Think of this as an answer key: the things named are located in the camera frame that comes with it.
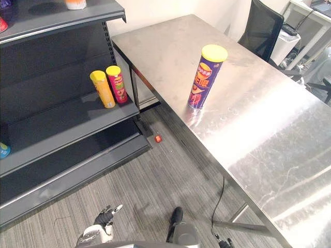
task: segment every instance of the table top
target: table top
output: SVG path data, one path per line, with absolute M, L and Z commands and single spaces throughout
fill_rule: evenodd
M 299 7 L 296 10 L 298 10 L 303 15 L 307 15 L 312 11 L 312 8 L 305 4 L 303 0 L 290 0 L 290 3 Z M 331 18 L 322 13 L 319 13 L 318 11 L 314 11 L 309 17 L 321 24 L 331 24 Z
M 329 246 L 331 108 L 194 15 L 113 41 L 283 246 Z M 211 43 L 229 57 L 197 111 L 187 100 L 201 48 Z

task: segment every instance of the black device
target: black device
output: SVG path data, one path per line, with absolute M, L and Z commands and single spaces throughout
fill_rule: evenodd
M 291 36 L 296 36 L 298 34 L 298 31 L 287 23 L 284 23 L 282 25 L 281 29 L 284 30 L 286 33 L 288 33 Z
M 324 0 L 313 1 L 311 3 L 310 7 L 313 10 L 318 11 L 319 13 L 322 13 L 331 18 L 331 2 L 330 1 L 327 1 L 327 2 L 325 2 Z

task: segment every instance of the white wall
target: white wall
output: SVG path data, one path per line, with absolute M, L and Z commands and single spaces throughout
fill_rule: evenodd
M 195 14 L 234 40 L 243 34 L 250 0 L 117 0 L 125 8 L 127 23 L 108 22 L 112 35 L 121 34 L 187 14 Z M 281 13 L 289 0 L 262 0 Z

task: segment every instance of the red snack can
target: red snack can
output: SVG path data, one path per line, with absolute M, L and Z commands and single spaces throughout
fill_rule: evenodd
M 8 28 L 8 24 L 5 22 L 5 20 L 0 17 L 0 33 L 5 31 Z
M 109 66 L 106 69 L 110 84 L 118 103 L 125 103 L 128 100 L 128 96 L 125 91 L 123 77 L 121 69 L 118 66 Z

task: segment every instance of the small red object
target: small red object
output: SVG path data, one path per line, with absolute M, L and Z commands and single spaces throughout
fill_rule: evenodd
M 0 33 L 8 28 L 8 24 L 0 17 Z
M 162 137 L 161 137 L 161 135 L 156 135 L 156 136 L 154 137 L 154 139 L 155 139 L 155 142 L 156 142 L 156 143 L 160 143 L 160 142 L 162 141 Z

